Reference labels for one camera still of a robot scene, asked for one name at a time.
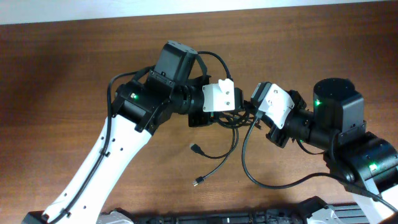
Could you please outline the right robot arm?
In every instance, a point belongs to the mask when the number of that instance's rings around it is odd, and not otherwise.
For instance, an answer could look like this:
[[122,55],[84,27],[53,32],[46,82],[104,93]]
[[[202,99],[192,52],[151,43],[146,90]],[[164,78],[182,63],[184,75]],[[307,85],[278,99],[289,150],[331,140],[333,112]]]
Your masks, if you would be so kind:
[[349,182],[346,191],[370,223],[393,217],[385,205],[354,189],[357,185],[397,206],[397,151],[367,131],[362,94],[348,79],[327,78],[313,87],[313,111],[305,108],[297,91],[266,84],[260,110],[272,121],[267,139],[279,147],[294,139],[324,150],[330,174]]

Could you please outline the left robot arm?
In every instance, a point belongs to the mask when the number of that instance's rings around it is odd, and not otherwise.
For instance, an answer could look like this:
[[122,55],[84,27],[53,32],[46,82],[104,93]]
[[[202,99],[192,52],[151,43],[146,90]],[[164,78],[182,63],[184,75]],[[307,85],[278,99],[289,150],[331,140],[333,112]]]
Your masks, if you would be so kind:
[[190,127],[206,124],[207,67],[199,52],[168,41],[157,63],[131,72],[115,93],[107,89],[108,115],[101,134],[65,190],[44,211],[23,223],[96,223],[109,194],[132,158],[171,116],[188,116]]

